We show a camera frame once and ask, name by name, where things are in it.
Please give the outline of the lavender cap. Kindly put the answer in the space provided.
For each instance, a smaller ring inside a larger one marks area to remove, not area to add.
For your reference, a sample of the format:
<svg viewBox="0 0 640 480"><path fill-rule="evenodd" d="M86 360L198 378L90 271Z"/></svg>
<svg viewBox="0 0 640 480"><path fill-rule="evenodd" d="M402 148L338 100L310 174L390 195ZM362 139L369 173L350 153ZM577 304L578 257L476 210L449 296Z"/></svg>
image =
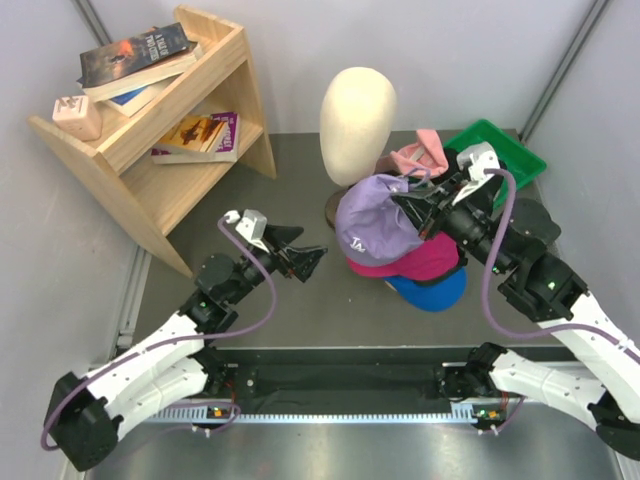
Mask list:
<svg viewBox="0 0 640 480"><path fill-rule="evenodd" d="M348 259L380 267L422 245L418 230L393 201L394 195L409 192L406 177L376 174L345 193L336 210L335 233Z"/></svg>

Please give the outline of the magenta cap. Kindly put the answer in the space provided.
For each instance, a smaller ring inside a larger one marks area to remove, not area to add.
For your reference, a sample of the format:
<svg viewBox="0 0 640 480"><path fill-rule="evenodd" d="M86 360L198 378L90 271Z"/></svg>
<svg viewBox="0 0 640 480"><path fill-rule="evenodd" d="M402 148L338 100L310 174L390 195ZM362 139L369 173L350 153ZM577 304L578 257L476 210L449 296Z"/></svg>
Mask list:
<svg viewBox="0 0 640 480"><path fill-rule="evenodd" d="M368 267L350 259L347 264L364 277L400 276L415 281L435 281L459 267L460 254L456 243L440 233L390 264Z"/></svg>

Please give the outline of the blue cap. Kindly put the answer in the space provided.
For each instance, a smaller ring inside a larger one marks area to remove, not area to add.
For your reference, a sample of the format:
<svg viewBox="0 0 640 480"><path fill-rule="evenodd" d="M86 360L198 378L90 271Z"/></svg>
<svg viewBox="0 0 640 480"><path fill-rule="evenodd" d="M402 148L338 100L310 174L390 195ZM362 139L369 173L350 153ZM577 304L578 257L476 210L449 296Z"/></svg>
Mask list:
<svg viewBox="0 0 640 480"><path fill-rule="evenodd" d="M453 307L465 294L467 287L467 273L465 282L451 282L431 288L420 287L404 277L388 277L399 291L397 294L411 306L430 313L438 313Z"/></svg>

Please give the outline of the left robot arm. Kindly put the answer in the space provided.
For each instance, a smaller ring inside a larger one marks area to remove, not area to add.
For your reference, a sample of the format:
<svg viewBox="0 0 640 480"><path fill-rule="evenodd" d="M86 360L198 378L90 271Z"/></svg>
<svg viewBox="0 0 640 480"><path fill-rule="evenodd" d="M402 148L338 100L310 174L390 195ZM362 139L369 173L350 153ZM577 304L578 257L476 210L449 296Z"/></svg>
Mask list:
<svg viewBox="0 0 640 480"><path fill-rule="evenodd" d="M194 292L156 331L101 367L60 377L43 423L44 450L61 451L77 471L86 472L151 416L193 395L220 394L227 374L217 364L213 341L265 323L233 330L235 305L261 284L273 289L273 273L307 281L327 253L323 246L294 246L301 227L266 225L248 244L223 223L218 227L240 258L210 255L196 275Z"/></svg>

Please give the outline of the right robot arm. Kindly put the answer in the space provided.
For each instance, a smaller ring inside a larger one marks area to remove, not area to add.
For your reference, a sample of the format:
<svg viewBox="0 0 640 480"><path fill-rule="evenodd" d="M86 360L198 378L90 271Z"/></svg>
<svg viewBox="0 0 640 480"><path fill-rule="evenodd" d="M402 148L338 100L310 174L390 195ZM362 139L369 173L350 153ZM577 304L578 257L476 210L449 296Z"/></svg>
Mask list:
<svg viewBox="0 0 640 480"><path fill-rule="evenodd" d="M546 208L520 199L513 176L493 169L507 188L499 217L473 199L484 187L461 175L436 186L414 185L393 202L425 238L451 237L483 264L481 305L501 334L528 340L552 336L589 370L569 375L486 342L466 364L444 376L461 397L516 395L560 411L586 425L615 452L639 458L639 349L616 327L587 283L549 247L560 227Z"/></svg>

